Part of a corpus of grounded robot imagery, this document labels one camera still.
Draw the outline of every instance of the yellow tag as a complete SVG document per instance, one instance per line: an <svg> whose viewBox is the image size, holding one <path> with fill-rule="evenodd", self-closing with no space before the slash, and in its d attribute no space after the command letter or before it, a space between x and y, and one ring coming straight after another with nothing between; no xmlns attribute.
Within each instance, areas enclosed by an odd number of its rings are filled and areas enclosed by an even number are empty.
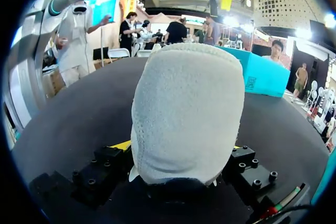
<svg viewBox="0 0 336 224"><path fill-rule="evenodd" d="M118 149L121 149L123 151L126 151L128 149L128 147L130 147L130 145L131 145L131 140L123 142L121 144L116 144L114 146L109 146L109 147L110 148L118 148Z"/></svg>
<svg viewBox="0 0 336 224"><path fill-rule="evenodd" d="M230 11L232 0L220 0L220 8L222 10Z"/></svg>

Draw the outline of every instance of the yellow strip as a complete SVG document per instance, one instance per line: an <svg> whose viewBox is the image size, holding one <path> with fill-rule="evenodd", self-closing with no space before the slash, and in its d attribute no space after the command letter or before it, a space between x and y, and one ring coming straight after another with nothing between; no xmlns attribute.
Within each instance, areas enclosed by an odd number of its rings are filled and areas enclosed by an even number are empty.
<svg viewBox="0 0 336 224"><path fill-rule="evenodd" d="M118 149L121 149L123 151L126 151L128 149L128 147L130 147L130 145L131 145L131 140L123 142L121 144L116 144L114 146L109 146L109 147L110 148L118 148Z"/></svg>

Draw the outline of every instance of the cyan box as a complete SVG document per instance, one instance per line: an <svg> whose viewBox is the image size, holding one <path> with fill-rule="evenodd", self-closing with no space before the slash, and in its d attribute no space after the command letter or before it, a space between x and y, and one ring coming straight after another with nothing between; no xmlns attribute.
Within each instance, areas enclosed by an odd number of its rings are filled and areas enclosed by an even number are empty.
<svg viewBox="0 0 336 224"><path fill-rule="evenodd" d="M245 92L282 97L290 71L249 51L218 47L235 56L243 67Z"/></svg>

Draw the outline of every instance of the black round platform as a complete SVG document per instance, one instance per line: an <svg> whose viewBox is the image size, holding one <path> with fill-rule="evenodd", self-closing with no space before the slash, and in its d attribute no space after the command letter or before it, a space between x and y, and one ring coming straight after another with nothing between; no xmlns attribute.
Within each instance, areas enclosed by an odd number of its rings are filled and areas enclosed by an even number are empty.
<svg viewBox="0 0 336 224"><path fill-rule="evenodd" d="M70 178L95 149L129 140L132 100L145 63L146 58L118 60L53 98L13 149L24 181L55 170ZM307 120L285 99L265 95L245 94L237 145L252 148L261 164L279 173L280 184L308 183L310 198L328 160Z"/></svg>

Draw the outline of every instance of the ceiling light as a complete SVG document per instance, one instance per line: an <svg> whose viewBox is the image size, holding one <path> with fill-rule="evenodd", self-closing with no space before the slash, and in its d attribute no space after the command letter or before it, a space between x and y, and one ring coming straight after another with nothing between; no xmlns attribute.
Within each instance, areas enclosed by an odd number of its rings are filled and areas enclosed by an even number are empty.
<svg viewBox="0 0 336 224"><path fill-rule="evenodd" d="M333 14L327 14L324 17L324 24L327 28L334 28L336 26L335 16Z"/></svg>
<svg viewBox="0 0 336 224"><path fill-rule="evenodd" d="M311 31L310 30L305 30L305 29L296 29L295 31L295 35L298 38L302 38L302 39L311 39Z"/></svg>
<svg viewBox="0 0 336 224"><path fill-rule="evenodd" d="M247 32L249 34L253 33L254 27L251 24L244 24L244 25L241 25L240 27L241 27L241 29L243 29L245 32Z"/></svg>
<svg viewBox="0 0 336 224"><path fill-rule="evenodd" d="M226 16L223 20L223 23L229 27L238 27L239 22L235 17Z"/></svg>

